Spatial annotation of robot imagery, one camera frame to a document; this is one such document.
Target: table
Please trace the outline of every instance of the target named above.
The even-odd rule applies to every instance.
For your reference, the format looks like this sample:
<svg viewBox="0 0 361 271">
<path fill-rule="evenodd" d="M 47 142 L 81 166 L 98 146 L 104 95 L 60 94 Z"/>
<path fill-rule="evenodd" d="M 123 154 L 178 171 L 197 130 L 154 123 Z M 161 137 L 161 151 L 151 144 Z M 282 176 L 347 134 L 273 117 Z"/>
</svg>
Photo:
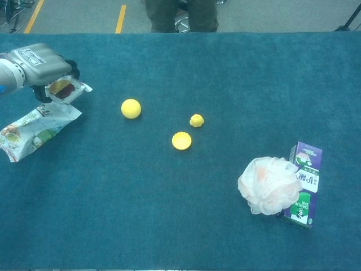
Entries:
<svg viewBox="0 0 361 271">
<path fill-rule="evenodd" d="M 0 153 L 0 268 L 358 270 L 361 33 L 0 35 L 74 59 L 83 114 L 19 163 Z M 136 98 L 142 115 L 120 104 Z M 0 127 L 38 106 L 0 100 Z M 200 113 L 199 129 L 189 118 Z M 175 132 L 193 139 L 171 145 Z M 252 215 L 247 164 L 323 149 L 312 230 Z"/>
</svg>

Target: person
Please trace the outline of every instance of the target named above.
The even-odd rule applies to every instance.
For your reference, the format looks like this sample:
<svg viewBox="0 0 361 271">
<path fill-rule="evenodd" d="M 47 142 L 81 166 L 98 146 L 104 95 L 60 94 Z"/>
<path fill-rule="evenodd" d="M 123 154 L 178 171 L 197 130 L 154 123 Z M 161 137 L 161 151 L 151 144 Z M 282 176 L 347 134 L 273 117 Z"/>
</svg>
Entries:
<svg viewBox="0 0 361 271">
<path fill-rule="evenodd" d="M 145 0 L 152 32 L 175 32 L 179 0 Z M 187 0 L 188 22 L 192 32 L 216 32 L 218 28 L 215 0 Z"/>
</svg>

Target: yellow plastic toy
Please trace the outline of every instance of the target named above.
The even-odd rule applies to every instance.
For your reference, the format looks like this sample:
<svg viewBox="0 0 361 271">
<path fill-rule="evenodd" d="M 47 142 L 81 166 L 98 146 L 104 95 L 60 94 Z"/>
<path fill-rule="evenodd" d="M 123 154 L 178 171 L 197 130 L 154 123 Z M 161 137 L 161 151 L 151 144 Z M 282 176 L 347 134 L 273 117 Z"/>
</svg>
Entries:
<svg viewBox="0 0 361 271">
<path fill-rule="evenodd" d="M 204 123 L 204 119 L 201 115 L 194 114 L 191 117 L 190 125 L 192 125 L 193 127 L 201 127 L 203 125 L 203 123 Z"/>
<path fill-rule="evenodd" d="M 192 138 L 186 132 L 178 132 L 175 133 L 173 138 L 171 139 L 171 143 L 177 150 L 186 150 L 192 143 Z"/>
<path fill-rule="evenodd" d="M 122 114 L 128 119 L 135 119 L 140 115 L 142 108 L 140 103 L 134 99 L 125 100 L 121 106 Z"/>
</svg>

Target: gray floor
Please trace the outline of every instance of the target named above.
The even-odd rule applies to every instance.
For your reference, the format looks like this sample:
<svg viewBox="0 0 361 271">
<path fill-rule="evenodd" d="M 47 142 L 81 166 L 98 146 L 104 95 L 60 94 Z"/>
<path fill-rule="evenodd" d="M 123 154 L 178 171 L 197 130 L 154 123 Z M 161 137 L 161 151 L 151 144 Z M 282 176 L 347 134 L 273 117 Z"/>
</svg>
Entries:
<svg viewBox="0 0 361 271">
<path fill-rule="evenodd" d="M 24 31 L 38 1 L 19 15 L 18 33 Z M 359 0 L 228 0 L 218 6 L 218 31 L 333 31 L 347 22 L 359 4 Z M 31 33 L 114 33 L 121 5 L 126 5 L 122 33 L 149 32 L 141 0 L 44 0 Z M 0 32 L 8 33 L 15 19 L 9 25 L 4 21 L 0 12 Z M 360 23 L 361 14 L 351 30 Z"/>
</svg>

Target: yellow floor line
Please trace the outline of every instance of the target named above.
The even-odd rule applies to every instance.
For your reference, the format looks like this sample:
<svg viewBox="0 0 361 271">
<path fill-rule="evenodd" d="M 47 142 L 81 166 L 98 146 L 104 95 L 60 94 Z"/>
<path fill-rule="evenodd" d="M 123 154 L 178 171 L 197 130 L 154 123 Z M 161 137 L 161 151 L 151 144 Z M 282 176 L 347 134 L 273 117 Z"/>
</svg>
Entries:
<svg viewBox="0 0 361 271">
<path fill-rule="evenodd" d="M 126 5 L 122 5 L 122 7 L 120 8 L 117 28 L 115 29 L 116 34 L 119 34 L 120 32 L 122 32 L 125 10 L 126 10 Z"/>
<path fill-rule="evenodd" d="M 32 30 L 35 19 L 38 16 L 38 14 L 40 12 L 40 9 L 41 9 L 41 6 L 43 4 L 44 4 L 44 0 L 39 0 L 39 3 L 38 3 L 38 5 L 36 6 L 36 8 L 34 10 L 34 13 L 33 13 L 32 17 L 30 18 L 30 21 L 29 21 L 27 27 L 25 28 L 25 31 L 24 31 L 25 34 L 29 34 L 30 31 Z"/>
</svg>

